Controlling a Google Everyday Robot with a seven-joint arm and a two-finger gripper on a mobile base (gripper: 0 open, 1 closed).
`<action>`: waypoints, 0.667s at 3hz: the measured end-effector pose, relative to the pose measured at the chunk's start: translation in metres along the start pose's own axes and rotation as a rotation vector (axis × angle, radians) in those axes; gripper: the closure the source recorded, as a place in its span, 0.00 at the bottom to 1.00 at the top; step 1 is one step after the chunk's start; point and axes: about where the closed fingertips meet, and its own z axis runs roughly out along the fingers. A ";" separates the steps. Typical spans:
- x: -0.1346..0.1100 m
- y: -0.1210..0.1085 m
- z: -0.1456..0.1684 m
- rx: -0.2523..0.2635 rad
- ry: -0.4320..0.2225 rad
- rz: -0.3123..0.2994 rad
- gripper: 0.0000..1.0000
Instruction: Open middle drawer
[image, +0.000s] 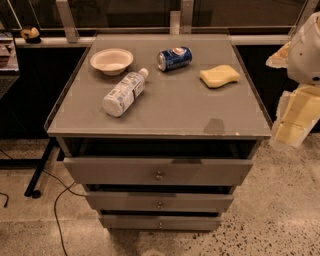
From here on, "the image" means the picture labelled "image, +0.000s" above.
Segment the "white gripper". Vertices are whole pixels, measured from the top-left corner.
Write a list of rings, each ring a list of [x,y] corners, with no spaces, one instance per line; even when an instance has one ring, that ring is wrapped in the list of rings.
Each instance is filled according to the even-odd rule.
[[[271,68],[288,66],[290,42],[269,56],[266,65]],[[272,148],[299,147],[320,119],[320,86],[300,84],[293,92],[284,91],[280,97],[276,121],[269,144]]]

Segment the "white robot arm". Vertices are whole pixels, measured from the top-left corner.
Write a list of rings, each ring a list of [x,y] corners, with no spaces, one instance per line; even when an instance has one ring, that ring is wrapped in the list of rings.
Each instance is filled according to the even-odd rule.
[[[298,83],[280,97],[269,144],[276,150],[297,148],[320,119],[320,12],[313,13],[266,65],[285,68]]]

